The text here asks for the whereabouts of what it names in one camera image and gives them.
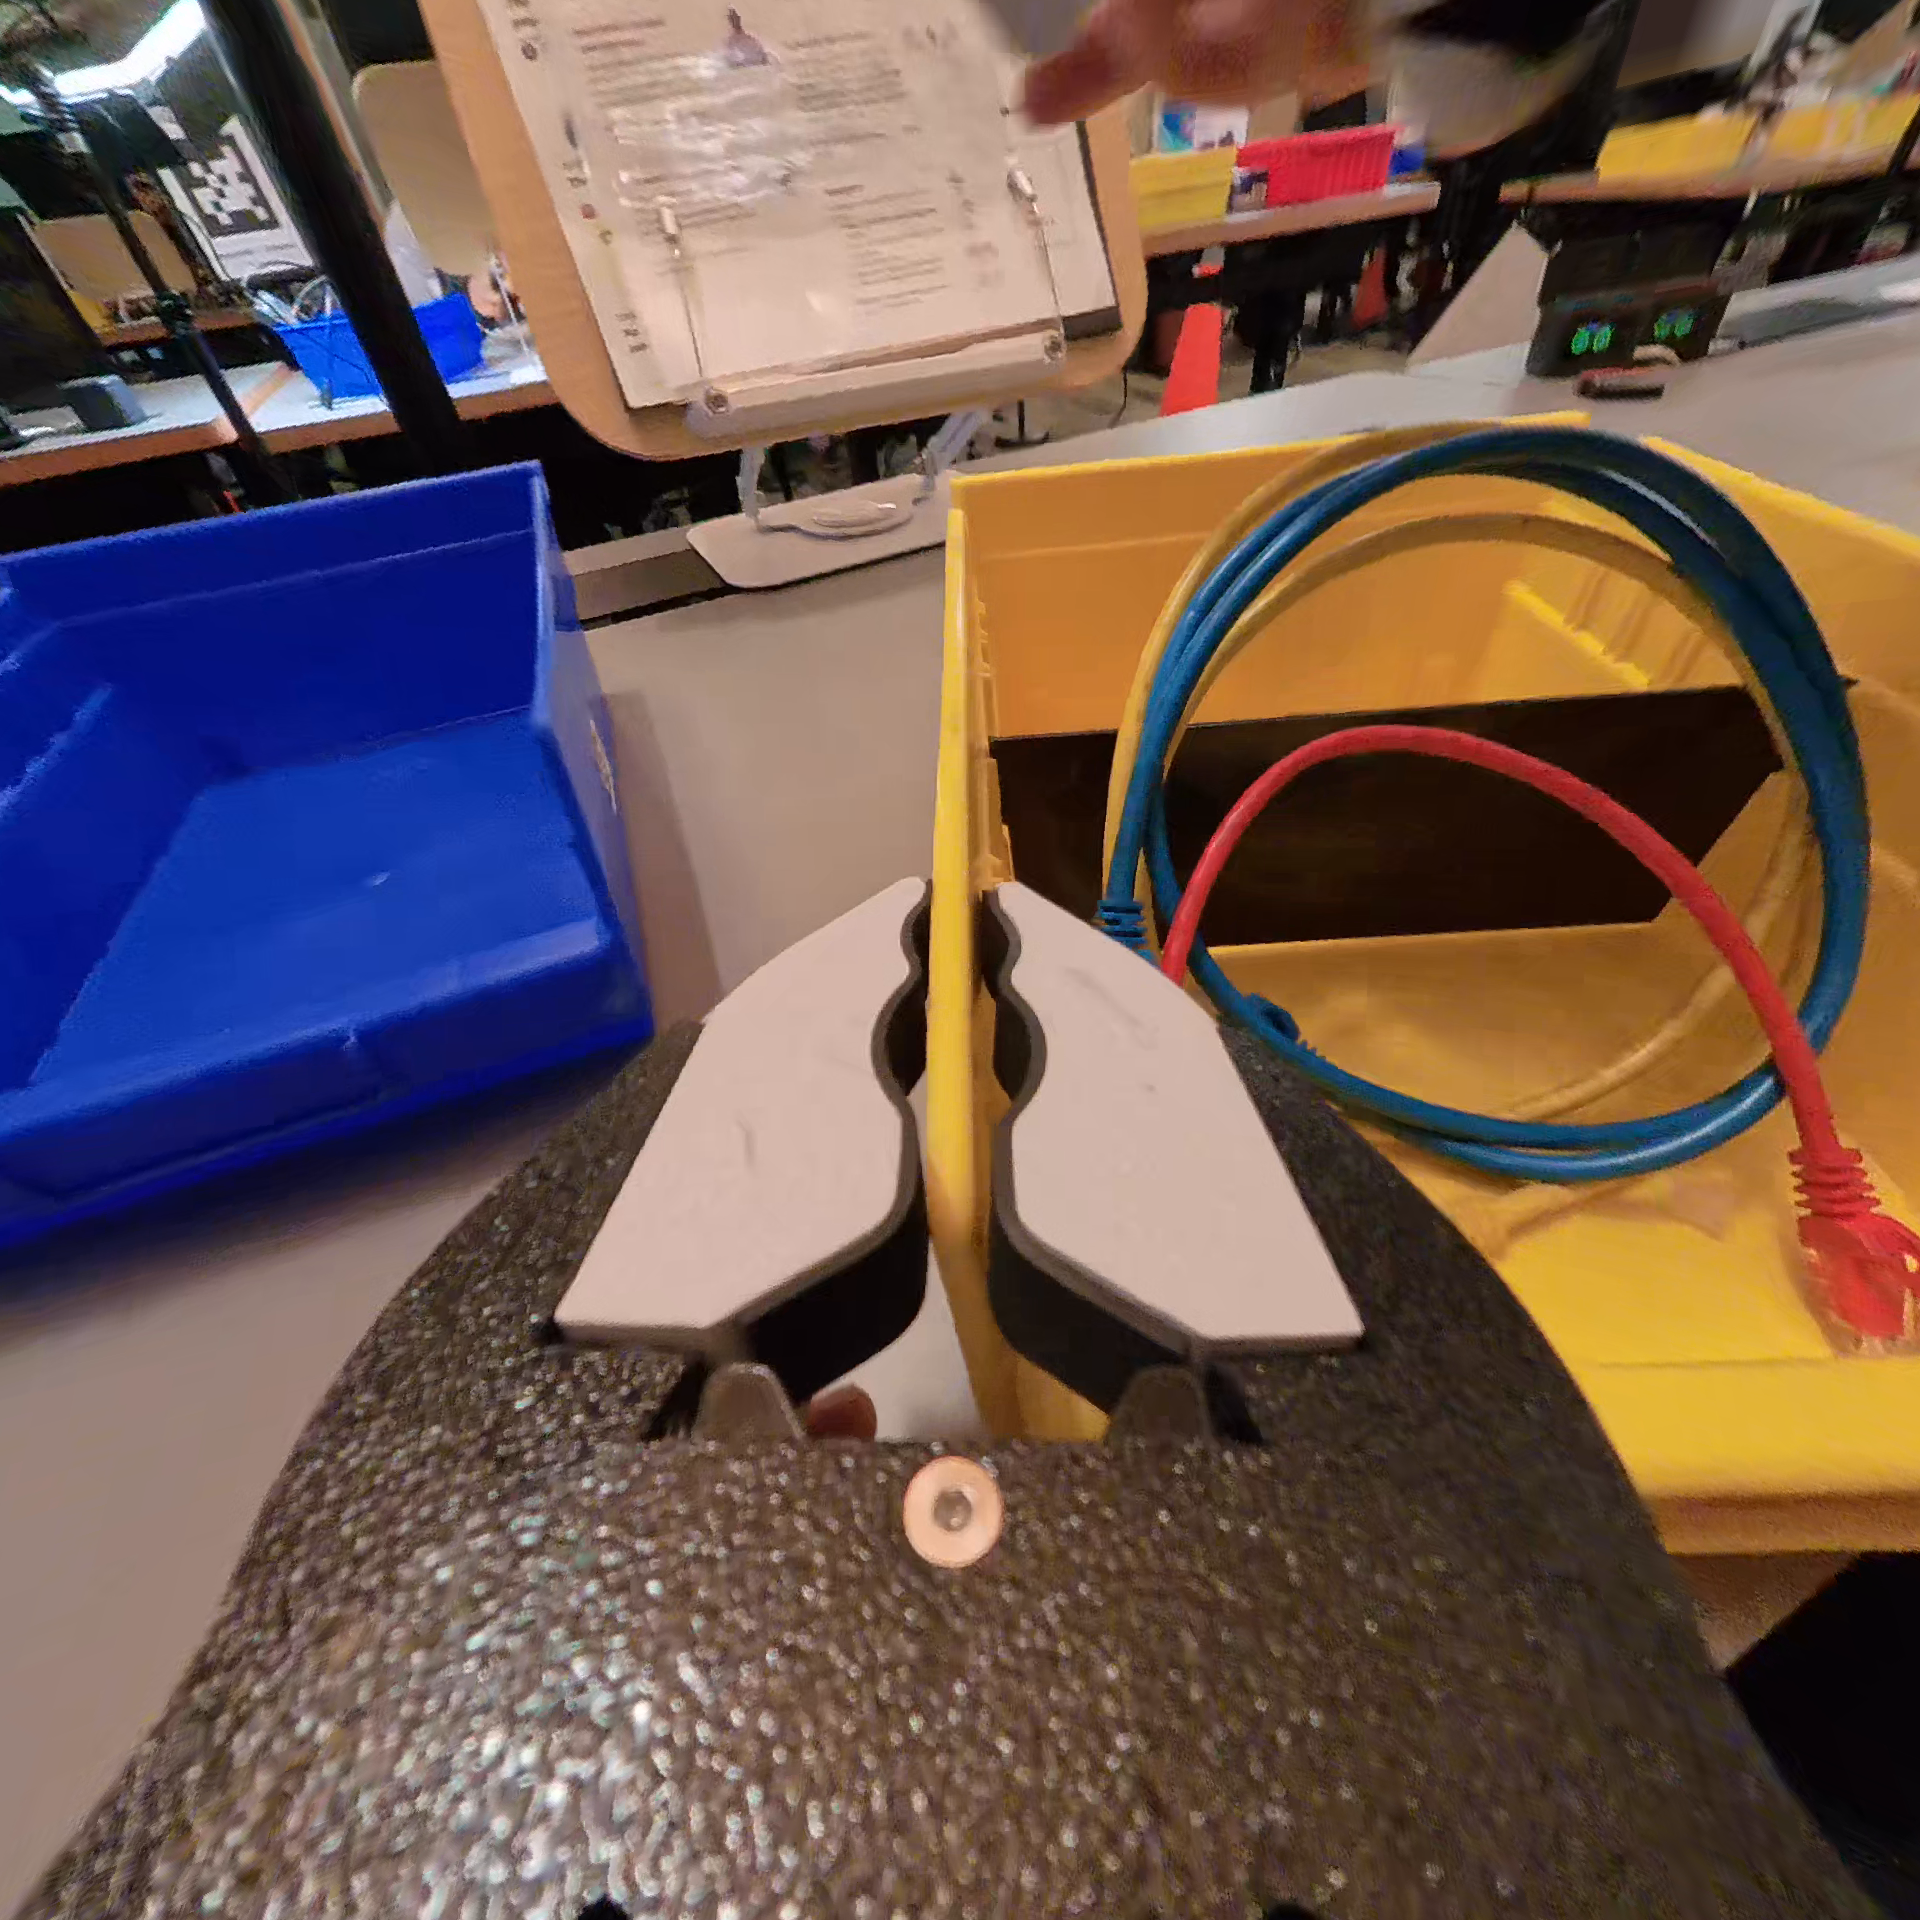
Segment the large blue plastic bin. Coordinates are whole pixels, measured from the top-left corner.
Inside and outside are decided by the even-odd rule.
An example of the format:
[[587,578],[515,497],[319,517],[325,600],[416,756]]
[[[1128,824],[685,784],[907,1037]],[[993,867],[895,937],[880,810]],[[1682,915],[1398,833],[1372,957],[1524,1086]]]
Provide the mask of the large blue plastic bin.
[[539,463],[5,555],[3,1242],[656,1028]]

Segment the printed instruction sheet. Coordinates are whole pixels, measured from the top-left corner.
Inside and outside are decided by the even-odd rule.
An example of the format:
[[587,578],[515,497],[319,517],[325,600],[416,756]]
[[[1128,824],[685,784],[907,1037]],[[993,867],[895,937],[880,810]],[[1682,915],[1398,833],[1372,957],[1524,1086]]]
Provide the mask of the printed instruction sheet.
[[478,3],[631,412],[822,420],[956,360],[1040,371],[1121,299],[1018,3]]

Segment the black stand pole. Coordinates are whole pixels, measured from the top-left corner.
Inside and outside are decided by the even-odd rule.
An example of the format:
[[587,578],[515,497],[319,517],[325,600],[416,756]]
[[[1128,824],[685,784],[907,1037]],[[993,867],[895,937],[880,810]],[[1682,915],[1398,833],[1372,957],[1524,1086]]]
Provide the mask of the black stand pole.
[[257,109],[296,221],[332,280],[400,438],[427,474],[469,467],[465,421],[284,10],[274,2],[205,2],[205,14]]

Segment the black device green display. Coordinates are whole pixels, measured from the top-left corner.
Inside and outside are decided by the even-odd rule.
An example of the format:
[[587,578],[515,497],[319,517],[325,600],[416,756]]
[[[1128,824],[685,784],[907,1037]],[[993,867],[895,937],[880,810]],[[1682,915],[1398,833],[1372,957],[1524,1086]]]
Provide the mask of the black device green display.
[[1724,233],[1710,223],[1574,238],[1549,254],[1526,374],[1572,377],[1632,366],[1667,349],[1682,366],[1716,341],[1730,291],[1716,267]]

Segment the red storage bin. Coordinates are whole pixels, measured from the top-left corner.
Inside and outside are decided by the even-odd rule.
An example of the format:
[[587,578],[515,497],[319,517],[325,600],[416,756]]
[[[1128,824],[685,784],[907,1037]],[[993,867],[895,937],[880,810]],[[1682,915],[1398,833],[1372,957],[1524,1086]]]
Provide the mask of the red storage bin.
[[1293,207],[1377,194],[1392,176],[1394,121],[1294,132],[1237,150],[1237,207]]

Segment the orange cone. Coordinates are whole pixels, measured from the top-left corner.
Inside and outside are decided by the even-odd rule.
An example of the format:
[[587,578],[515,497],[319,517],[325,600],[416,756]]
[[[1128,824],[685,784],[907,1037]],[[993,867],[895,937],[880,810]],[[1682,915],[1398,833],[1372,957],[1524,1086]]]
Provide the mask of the orange cone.
[[1211,409],[1220,399],[1228,313],[1217,302],[1182,310],[1164,374],[1160,420]]

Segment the pale wooden board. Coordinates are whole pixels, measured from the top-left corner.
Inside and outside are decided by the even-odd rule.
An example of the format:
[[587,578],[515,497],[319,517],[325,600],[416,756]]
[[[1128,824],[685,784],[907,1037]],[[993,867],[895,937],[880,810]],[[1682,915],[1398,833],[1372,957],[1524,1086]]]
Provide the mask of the pale wooden board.
[[368,63],[350,98],[429,265],[457,280],[489,270],[493,209],[439,62]]

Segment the black white marker board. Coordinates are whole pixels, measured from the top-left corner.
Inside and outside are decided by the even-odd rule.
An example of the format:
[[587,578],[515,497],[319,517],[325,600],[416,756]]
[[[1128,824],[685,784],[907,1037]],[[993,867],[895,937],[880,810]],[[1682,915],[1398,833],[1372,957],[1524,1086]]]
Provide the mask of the black white marker board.
[[159,181],[224,281],[255,287],[319,274],[321,263],[242,109],[227,109],[218,124],[203,126],[166,102],[153,102],[148,115],[179,153]]

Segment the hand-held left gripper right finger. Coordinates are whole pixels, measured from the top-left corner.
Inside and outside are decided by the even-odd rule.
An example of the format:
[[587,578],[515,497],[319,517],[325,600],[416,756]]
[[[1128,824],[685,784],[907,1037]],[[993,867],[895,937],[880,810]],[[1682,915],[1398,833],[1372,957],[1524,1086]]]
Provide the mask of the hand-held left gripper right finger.
[[994,1007],[987,1291],[1016,1355],[1103,1414],[1137,1377],[1332,1353],[1361,1308],[1220,1026],[1094,924],[980,902]]

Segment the person's right hand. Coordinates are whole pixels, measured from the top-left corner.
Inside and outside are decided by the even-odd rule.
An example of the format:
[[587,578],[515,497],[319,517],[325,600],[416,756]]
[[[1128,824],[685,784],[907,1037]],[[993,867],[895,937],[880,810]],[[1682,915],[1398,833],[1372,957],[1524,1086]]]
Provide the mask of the person's right hand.
[[1319,107],[1368,89],[1422,2],[1101,2],[1063,50],[1031,57],[1021,107],[1085,121],[1148,89],[1178,104]]

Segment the black bin divider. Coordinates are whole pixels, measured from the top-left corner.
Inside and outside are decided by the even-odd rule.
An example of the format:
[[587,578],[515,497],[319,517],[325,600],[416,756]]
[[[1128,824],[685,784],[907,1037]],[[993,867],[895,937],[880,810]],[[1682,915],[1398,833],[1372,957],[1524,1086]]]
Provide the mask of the black bin divider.
[[[1366,723],[1449,727],[1557,764],[1610,794],[1694,863],[1781,772],[1737,686],[1199,723],[1164,781],[1177,886],[1276,759]],[[1114,731],[997,738],[1013,872],[1091,918],[1107,872]],[[1563,804],[1475,766],[1418,756],[1309,770],[1250,828],[1212,889],[1212,950],[1651,921],[1659,882]]]

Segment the large yellow plastic bin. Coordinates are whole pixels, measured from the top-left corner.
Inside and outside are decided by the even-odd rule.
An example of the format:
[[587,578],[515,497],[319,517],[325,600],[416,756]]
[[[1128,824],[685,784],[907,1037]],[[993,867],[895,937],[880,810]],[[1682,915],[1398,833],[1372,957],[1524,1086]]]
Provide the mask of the large yellow plastic bin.
[[[1114,734],[1101,862],[1154,670],[1231,550],[1329,482],[1394,454],[1457,454],[1481,421],[1309,443],[963,477],[947,536],[932,825],[926,1189],[932,1247],[994,1425],[1093,1435],[1088,1401],[993,1330],[988,1225],[997,1010],[975,934],[1013,872],[993,743]],[[1819,856],[1789,764],[1786,695],[1716,631],[1707,586],[1594,494],[1691,467],[1767,542],[1819,626],[1852,718],[1869,828],[1863,954],[1825,1042],[1840,1135],[1884,1210],[1916,1221],[1916,526],[1679,443],[1576,416],[1495,423],[1496,465],[1429,472],[1314,533],[1223,647],[1164,756],[1199,723],[1737,687],[1781,772],[1705,876],[1785,989],[1812,985]],[[1164,821],[1168,821],[1164,784]],[[1642,924],[1329,937],[1212,950],[1240,994],[1389,1090],[1524,1125],[1679,1114],[1764,1064],[1741,988],[1670,898]],[[1797,1234],[1793,1114],[1691,1163],[1596,1186],[1443,1160],[1355,1114],[1481,1247],[1589,1395],[1681,1553],[1916,1550],[1916,1286],[1879,1301],[1811,1282]]]

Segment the small yellow storage bin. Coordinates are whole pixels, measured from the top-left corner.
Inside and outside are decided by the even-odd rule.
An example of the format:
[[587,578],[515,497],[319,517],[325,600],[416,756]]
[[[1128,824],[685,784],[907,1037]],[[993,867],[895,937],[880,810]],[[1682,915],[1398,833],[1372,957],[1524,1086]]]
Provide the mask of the small yellow storage bin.
[[1153,238],[1223,221],[1233,207],[1237,161],[1237,143],[1134,155],[1131,188],[1140,233]]

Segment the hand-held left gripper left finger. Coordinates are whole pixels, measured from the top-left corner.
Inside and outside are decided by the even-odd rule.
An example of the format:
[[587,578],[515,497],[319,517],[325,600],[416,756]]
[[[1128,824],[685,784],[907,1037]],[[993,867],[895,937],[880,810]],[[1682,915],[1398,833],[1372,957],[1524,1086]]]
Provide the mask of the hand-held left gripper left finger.
[[925,876],[885,886],[699,1024],[554,1308],[565,1338],[754,1363],[810,1399],[913,1327],[931,906]]

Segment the small blue bin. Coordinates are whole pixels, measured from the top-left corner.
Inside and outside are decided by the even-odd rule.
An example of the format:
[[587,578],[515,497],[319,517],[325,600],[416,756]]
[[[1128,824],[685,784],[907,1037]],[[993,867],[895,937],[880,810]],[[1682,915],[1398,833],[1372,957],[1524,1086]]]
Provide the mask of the small blue bin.
[[[465,290],[416,304],[412,318],[444,382],[483,371],[486,329]],[[308,320],[274,322],[271,332],[326,403],[375,397],[384,392],[345,310]]]

